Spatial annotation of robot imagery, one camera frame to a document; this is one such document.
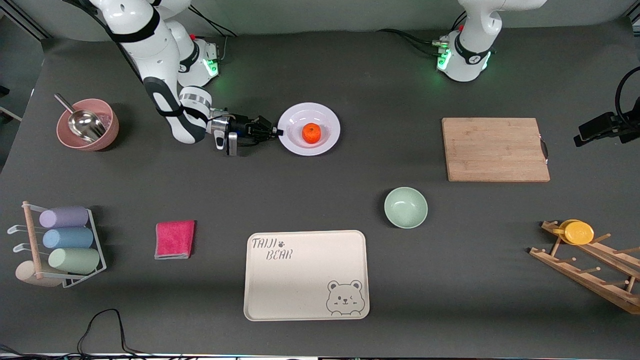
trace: tabletop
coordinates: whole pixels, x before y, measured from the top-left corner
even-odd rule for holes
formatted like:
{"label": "tabletop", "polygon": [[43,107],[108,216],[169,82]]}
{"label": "tabletop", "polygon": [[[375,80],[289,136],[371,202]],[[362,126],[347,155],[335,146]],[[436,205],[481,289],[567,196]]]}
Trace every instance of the tabletop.
{"label": "tabletop", "polygon": [[[42,74],[0,175],[0,228],[23,224],[23,200],[92,208],[109,268],[69,289],[28,285],[14,276],[28,254],[11,252],[26,237],[5,236],[0,340],[23,352],[69,352],[94,313],[115,307],[128,344],[155,353],[637,358],[640,318],[526,253],[554,240],[538,222],[567,218],[612,233],[619,249],[638,246],[640,141],[578,149],[572,140],[578,125],[613,110],[618,81],[638,65],[632,39],[628,19],[505,29],[488,68],[455,83],[433,57],[389,33],[231,38],[221,76],[207,85],[213,105],[273,122],[300,102],[326,105],[342,133],[311,158],[278,140],[235,158],[212,138],[179,143],[114,44],[46,40]],[[628,82],[623,108],[638,90]],[[114,146],[62,146],[55,92],[110,103],[121,123]],[[448,182],[443,117],[537,118],[551,181]],[[383,199],[398,186],[429,202],[418,228],[395,228],[384,216]],[[154,260],[155,225],[190,219],[192,257]],[[366,236],[366,318],[244,317],[251,234],[344,229]],[[572,251],[561,247],[559,256]],[[576,256],[578,266],[593,265]],[[115,317],[98,319],[84,344],[119,352]]]}

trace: cable connector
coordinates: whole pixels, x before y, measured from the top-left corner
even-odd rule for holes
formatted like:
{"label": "cable connector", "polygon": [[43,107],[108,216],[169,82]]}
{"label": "cable connector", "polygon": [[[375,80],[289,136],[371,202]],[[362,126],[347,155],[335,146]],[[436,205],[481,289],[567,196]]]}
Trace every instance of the cable connector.
{"label": "cable connector", "polygon": [[431,46],[440,47],[442,49],[448,49],[449,48],[449,42],[446,41],[446,40],[432,40],[431,41]]}

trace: plate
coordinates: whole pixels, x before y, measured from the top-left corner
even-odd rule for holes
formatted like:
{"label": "plate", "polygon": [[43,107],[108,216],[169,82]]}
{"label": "plate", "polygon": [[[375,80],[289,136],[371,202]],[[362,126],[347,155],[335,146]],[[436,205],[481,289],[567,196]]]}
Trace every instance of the plate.
{"label": "plate", "polygon": [[247,319],[357,320],[368,313],[367,249],[360,231],[258,233],[249,238]]}
{"label": "plate", "polygon": [[[313,122],[320,127],[322,137],[317,143],[307,143],[302,139],[302,128]],[[291,106],[278,121],[282,145],[291,152],[302,156],[320,155],[331,149],[340,137],[340,122],[331,109],[314,102],[303,102]]]}

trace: cartoon bear face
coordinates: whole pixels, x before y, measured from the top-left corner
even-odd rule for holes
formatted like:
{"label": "cartoon bear face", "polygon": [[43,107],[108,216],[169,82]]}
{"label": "cartoon bear face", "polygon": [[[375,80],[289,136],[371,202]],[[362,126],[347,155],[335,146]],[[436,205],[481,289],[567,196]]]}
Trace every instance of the cartoon bear face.
{"label": "cartoon bear face", "polygon": [[351,284],[329,282],[329,300],[326,301],[326,308],[332,315],[351,315],[354,312],[360,314],[364,309],[361,289],[362,283],[357,280],[351,281]]}

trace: pink towel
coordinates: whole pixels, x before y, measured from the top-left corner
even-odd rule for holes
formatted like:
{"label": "pink towel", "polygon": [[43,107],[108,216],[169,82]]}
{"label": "pink towel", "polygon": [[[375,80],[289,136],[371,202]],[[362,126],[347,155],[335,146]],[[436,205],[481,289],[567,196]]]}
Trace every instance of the pink towel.
{"label": "pink towel", "polygon": [[156,225],[156,260],[188,259],[193,243],[194,220],[160,222]]}

